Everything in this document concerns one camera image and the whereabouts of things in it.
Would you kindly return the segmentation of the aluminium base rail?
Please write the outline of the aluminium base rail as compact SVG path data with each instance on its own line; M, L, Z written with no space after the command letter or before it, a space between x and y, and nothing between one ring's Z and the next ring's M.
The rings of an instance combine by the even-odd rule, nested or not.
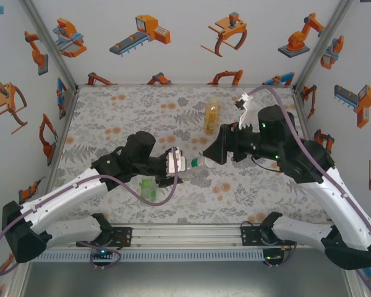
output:
M240 227L237 225L135 225L131 227L133 231L130 247L189 248L209 246L224 248L243 246ZM260 233L263 246L292 246L295 244L290 239L265 239L261 231ZM110 247L111 237L107 243L104 243L104 246Z

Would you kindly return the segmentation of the aluminium frame side rail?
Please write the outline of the aluminium frame side rail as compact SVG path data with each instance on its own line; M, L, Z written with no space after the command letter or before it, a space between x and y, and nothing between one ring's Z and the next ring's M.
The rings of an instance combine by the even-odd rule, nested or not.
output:
M64 127L63 127L63 130L61 132L59 142L58 142L57 147L56 147L56 151L54 153L50 175L49 175L48 181L46 183L46 189L45 189L46 194L48 194L53 189L53 184L54 184L54 180L55 180L55 177L56 177L56 172L58 170L58 166L59 166L59 163L61 161L62 150L63 150L65 142L66 142L66 137L68 135L68 131L69 131L70 124L71 124L73 114L74 114L74 110L75 110L75 106L76 106L76 103L77 103L77 100L78 100L78 97L79 97L79 90L80 90L80 87L76 86L75 91L70 96L69 104L68 104L67 109L66 109L66 115L64 117Z
M301 151L306 160L310 163L311 172L319 176L324 176L327 170L332 166L332 159L322 144L313 140L312 133L307 122L307 115L304 110L304 103L296 87L292 87L296 111L299 116L299 122L304 138L301 139Z

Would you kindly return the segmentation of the aluminium frame post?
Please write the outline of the aluminium frame post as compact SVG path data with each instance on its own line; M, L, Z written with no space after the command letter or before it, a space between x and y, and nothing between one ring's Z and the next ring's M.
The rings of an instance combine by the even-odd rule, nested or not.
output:
M326 27L323 29L323 33L319 38L319 41L310 55L310 58L307 60L306 65L304 66L299 78L295 84L294 92L299 95L304 88L307 79L313 72L313 69L318 64L321 56L326 50L329 42L332 40L334 33L338 29L339 25L343 21L344 17L348 13L348 10L351 8L355 0L340 0L336 6L333 14L331 15Z
M370 297L368 288L355 270L345 270L344 274L349 297Z
M7 297L21 297L23 289L28 282L30 263L19 264L14 273Z
M75 82L72 74L70 73L69 68L65 64L61 53L56 48L56 44L51 37L43 18L36 9L34 2L32 0L18 0L18 2L22 6L22 9L26 13L29 21L35 28L37 35L40 37L40 40L46 46L48 54L58 68L59 73L62 75L66 86L73 93L76 93L78 90L78 85Z

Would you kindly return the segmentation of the aluminium frame back rail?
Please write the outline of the aluminium frame back rail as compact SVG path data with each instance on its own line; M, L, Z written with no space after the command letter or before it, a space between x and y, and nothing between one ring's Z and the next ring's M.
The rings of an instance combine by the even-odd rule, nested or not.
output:
M284 84L275 84L275 85L262 85L262 84L238 84L238 85L231 85L231 84L218 84L218 85L210 85L210 84L113 84L113 85L104 85L104 84L97 84L97 85L79 85L79 90L86 89L86 88L201 88L201 87L208 87L208 88L257 88L257 87L273 87L273 88L293 88L293 85L284 85Z

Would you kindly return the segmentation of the yellow tea bottle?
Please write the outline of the yellow tea bottle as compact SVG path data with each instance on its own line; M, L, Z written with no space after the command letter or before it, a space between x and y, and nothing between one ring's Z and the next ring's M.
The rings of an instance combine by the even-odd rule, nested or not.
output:
M213 97L205 107L205 120L203 130L206 134L214 134L218 127L221 105L219 98Z

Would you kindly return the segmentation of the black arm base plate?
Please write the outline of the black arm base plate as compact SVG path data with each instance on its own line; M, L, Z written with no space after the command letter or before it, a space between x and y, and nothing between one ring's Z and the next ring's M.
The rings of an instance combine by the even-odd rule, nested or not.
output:
M128 226L114 227L110 246L116 248L130 247L132 241L132 231L133 228Z
M241 226L240 231L243 246L263 246L259 226Z

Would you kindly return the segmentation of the tall clear plastic bottle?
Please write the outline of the tall clear plastic bottle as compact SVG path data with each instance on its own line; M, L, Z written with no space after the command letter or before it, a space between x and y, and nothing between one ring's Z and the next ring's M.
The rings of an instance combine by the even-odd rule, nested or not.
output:
M193 158L190 163L187 164L187 168L185 171L179 173L179 176L182 180L190 180L196 177L204 169L205 165L205 158L203 156L199 156L197 158Z

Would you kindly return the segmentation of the clear bottle with green label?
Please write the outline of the clear bottle with green label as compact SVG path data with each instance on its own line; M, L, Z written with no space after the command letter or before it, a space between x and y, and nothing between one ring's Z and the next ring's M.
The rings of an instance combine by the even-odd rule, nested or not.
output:
M141 198L154 202L156 200L157 183L154 179L143 179L140 183Z

